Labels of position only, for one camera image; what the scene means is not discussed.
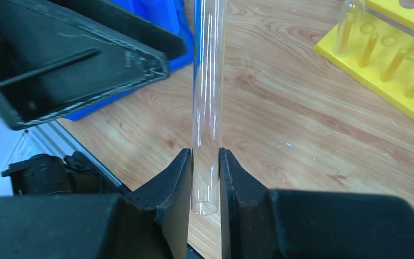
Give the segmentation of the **clear test tube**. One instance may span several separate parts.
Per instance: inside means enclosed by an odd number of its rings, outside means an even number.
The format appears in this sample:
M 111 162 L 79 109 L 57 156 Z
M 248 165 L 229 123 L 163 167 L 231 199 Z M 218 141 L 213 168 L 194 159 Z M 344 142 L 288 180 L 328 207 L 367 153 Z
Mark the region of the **clear test tube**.
M 336 56 L 345 57 L 351 52 L 364 7 L 365 1 L 361 0 L 348 0 L 342 3 L 334 47 Z
M 195 1 L 191 209 L 219 208 L 226 1 Z

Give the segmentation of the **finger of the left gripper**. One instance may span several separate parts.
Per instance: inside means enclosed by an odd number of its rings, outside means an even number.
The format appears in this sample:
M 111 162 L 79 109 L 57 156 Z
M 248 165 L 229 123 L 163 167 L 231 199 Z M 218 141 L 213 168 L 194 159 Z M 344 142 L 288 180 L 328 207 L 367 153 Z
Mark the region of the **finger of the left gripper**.
M 169 73 L 164 53 L 53 1 L 0 1 L 0 117 L 13 130 Z
M 168 59 L 176 59 L 187 53 L 181 37 L 129 12 L 112 1 L 57 0 L 53 3 L 160 51 Z

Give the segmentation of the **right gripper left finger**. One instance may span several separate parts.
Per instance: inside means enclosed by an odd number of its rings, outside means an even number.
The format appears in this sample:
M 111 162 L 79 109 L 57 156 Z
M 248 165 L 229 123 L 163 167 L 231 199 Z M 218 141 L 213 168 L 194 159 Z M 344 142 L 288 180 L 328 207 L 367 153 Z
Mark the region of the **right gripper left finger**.
M 0 197 L 0 258 L 186 258 L 191 150 L 127 195 Z

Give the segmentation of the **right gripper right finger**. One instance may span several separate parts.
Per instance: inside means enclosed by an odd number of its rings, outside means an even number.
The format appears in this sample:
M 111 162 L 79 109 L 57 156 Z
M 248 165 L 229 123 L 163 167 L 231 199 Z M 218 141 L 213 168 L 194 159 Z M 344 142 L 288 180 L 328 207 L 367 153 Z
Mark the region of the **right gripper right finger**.
M 414 258 L 414 209 L 389 195 L 269 189 L 219 152 L 223 258 Z

